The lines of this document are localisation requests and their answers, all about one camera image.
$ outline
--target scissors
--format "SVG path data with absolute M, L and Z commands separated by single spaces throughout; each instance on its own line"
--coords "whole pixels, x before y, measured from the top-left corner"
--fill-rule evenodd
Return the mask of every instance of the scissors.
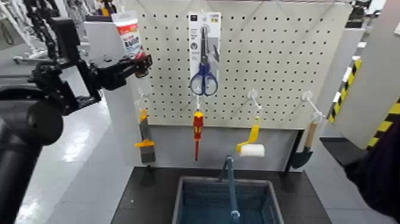
M 190 80 L 190 90 L 197 95 L 211 96 L 218 90 L 217 78 L 211 73 L 206 46 L 208 44 L 207 28 L 202 28 L 201 33 L 201 60 L 199 72 Z

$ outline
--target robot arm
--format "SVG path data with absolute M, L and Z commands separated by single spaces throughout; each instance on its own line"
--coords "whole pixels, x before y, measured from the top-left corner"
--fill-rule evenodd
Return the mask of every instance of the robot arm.
M 61 30 L 74 26 L 70 19 L 58 24 Z M 0 89 L 0 220 L 4 224 L 15 221 L 42 147 L 61 136 L 62 116 L 99 102 L 102 88 L 118 89 L 132 74 L 145 76 L 152 65 L 150 55 L 138 60 L 123 58 L 108 67 L 88 65 L 79 57 L 79 42 L 70 41 L 77 38 L 76 32 L 57 35 L 67 46 L 68 62 L 39 63 L 27 80 L 33 86 Z M 89 96 L 75 96 L 68 82 L 61 80 L 63 69 L 71 66 L 78 68 Z

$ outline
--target plastic basket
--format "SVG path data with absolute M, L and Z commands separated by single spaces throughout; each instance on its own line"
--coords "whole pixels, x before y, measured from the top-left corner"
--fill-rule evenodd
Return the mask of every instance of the plastic basket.
M 235 180 L 240 224 L 284 224 L 270 181 Z M 178 185 L 173 224 L 230 224 L 229 182 L 218 178 L 182 176 Z

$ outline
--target white pegboard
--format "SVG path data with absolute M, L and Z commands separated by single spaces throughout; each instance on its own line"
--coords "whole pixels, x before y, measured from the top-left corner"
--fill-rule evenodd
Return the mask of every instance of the white pegboard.
M 314 102 L 351 12 L 344 3 L 208 1 L 222 12 L 219 90 L 202 97 L 205 126 L 250 127 L 258 91 L 261 127 L 305 129 L 313 112 L 301 102 L 311 90 Z M 132 1 L 139 15 L 146 52 L 153 57 L 153 94 L 145 99 L 153 125 L 192 125 L 195 98 L 189 89 L 188 1 Z

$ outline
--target label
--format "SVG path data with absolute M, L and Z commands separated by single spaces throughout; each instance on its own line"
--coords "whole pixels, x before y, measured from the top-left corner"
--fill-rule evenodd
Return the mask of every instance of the label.
M 201 30 L 207 28 L 207 54 L 211 73 L 218 80 L 220 64 L 221 13 L 189 12 L 190 78 L 199 71 L 201 60 Z
M 113 14 L 112 20 L 117 26 L 126 54 L 133 59 L 144 57 L 146 54 L 140 41 L 138 19 L 134 11 Z

